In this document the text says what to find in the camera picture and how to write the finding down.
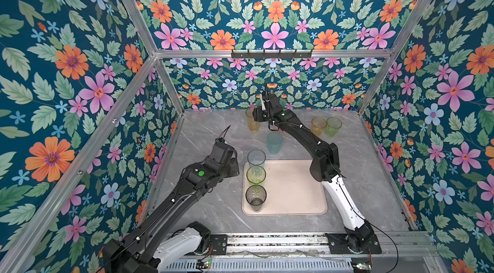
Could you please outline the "yellow tall plastic tumbler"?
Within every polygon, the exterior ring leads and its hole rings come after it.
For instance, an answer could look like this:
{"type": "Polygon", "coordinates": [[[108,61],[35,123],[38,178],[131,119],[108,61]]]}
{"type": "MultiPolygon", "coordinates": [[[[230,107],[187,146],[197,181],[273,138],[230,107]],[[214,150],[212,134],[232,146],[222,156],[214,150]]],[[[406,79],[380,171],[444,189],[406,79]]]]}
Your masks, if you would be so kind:
{"type": "Polygon", "coordinates": [[[253,109],[251,109],[251,108],[246,109],[245,114],[246,114],[246,119],[247,119],[247,123],[248,123],[248,129],[250,131],[259,131],[260,123],[254,119],[253,109]]]}

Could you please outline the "teal textured plastic cup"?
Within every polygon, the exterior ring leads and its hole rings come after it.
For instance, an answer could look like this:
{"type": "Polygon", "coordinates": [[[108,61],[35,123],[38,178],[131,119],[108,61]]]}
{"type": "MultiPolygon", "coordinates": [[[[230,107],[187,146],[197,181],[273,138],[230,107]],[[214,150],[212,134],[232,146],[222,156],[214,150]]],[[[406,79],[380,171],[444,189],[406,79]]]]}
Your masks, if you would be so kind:
{"type": "Polygon", "coordinates": [[[271,132],[267,136],[267,147],[270,154],[278,154],[282,149],[283,141],[283,136],[280,133],[274,131],[271,132]]]}

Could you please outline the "blue tall plastic tumbler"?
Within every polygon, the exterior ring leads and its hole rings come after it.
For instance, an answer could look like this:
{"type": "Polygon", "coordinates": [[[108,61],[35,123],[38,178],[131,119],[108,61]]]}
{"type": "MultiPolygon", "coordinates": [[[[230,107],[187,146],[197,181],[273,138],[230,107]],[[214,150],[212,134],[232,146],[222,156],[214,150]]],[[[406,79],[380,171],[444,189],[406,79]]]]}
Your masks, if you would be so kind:
{"type": "Polygon", "coordinates": [[[250,166],[263,167],[266,161],[266,154],[261,149],[253,149],[248,153],[247,160],[250,166]]]}

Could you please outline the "green tall plastic tumbler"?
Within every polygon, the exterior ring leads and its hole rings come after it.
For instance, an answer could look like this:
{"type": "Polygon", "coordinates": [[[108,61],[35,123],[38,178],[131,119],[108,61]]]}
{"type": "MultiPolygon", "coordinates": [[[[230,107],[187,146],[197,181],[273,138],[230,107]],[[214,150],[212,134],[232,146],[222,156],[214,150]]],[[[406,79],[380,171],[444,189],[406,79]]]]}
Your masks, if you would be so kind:
{"type": "Polygon", "coordinates": [[[266,177],[266,170],[262,166],[251,166],[246,172],[247,181],[253,185],[262,184],[266,177]]]}

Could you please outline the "grey smoked plastic tumbler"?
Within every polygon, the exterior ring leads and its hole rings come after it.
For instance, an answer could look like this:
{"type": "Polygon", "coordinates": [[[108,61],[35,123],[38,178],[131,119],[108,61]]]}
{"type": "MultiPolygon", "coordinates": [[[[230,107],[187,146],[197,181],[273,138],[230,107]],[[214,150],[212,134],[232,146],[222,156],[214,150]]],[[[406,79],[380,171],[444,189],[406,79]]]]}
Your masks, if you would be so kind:
{"type": "Polygon", "coordinates": [[[262,206],[266,202],[267,192],[265,188],[260,185],[252,185],[247,189],[245,198],[248,205],[257,212],[262,209],[262,206]]]}

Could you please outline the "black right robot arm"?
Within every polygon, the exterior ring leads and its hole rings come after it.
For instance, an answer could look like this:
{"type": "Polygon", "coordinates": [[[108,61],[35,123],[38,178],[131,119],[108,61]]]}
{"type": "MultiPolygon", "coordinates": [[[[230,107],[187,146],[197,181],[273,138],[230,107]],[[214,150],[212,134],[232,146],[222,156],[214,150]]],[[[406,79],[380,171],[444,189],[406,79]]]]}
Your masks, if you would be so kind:
{"type": "Polygon", "coordinates": [[[353,253],[367,251],[376,239],[373,226],[351,198],[340,171],[338,146],[327,143],[306,127],[291,110],[284,109],[274,93],[261,94],[261,106],[253,110],[254,120],[291,135],[312,157],[310,174],[328,191],[345,226],[347,246],[353,253]]]}

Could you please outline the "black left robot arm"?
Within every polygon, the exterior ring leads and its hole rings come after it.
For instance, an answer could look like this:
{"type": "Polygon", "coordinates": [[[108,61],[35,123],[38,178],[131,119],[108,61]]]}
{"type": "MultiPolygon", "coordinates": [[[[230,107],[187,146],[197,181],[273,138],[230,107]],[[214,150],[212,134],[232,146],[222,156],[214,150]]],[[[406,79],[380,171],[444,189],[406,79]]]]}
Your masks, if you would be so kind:
{"type": "Polygon", "coordinates": [[[177,221],[224,179],[239,175],[237,152],[223,138],[201,162],[186,166],[170,195],[122,241],[102,249],[103,272],[160,272],[186,254],[209,253],[210,230],[199,222],[170,236],[177,221]]]}

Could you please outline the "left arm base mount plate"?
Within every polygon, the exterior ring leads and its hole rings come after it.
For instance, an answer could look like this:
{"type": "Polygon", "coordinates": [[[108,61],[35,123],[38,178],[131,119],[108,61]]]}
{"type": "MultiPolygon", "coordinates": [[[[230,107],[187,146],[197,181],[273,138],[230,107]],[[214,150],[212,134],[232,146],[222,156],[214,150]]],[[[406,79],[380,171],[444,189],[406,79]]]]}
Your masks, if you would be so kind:
{"type": "Polygon", "coordinates": [[[202,238],[198,248],[193,252],[196,256],[225,255],[228,245],[226,234],[211,234],[202,238]]]}

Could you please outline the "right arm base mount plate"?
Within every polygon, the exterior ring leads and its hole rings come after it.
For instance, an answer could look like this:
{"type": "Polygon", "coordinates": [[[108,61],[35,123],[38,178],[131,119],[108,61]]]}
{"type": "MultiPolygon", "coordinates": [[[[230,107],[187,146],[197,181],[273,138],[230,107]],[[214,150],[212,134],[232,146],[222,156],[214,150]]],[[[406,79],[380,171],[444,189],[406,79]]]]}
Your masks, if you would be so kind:
{"type": "Polygon", "coordinates": [[[325,233],[331,254],[381,254],[377,235],[369,238],[352,237],[346,233],[325,233]]]}

